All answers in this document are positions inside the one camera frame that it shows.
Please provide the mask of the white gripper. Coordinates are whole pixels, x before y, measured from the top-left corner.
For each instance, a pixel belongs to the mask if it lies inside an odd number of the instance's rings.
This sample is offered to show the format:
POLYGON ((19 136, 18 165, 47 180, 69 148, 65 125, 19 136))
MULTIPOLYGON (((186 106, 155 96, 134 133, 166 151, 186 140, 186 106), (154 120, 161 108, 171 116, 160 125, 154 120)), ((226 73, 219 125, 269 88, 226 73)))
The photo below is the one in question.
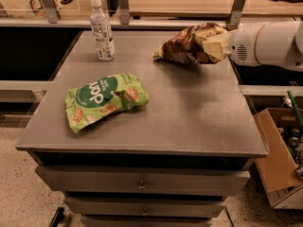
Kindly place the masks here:
POLYGON ((258 66, 255 47, 259 31, 263 27, 262 23, 242 26, 231 33, 228 41, 226 39, 203 41, 204 52, 213 62, 222 61, 230 56, 238 65, 258 66))

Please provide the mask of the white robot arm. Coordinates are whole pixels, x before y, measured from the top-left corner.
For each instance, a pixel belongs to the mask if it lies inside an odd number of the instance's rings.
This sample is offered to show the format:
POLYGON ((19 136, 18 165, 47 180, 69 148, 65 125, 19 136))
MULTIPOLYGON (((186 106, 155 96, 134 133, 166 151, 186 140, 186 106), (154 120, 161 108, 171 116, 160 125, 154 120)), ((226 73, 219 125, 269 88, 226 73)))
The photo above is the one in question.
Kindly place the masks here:
POLYGON ((202 45, 206 54, 218 60, 228 57, 238 65, 303 71, 303 23, 299 21, 246 25, 209 37, 202 45))

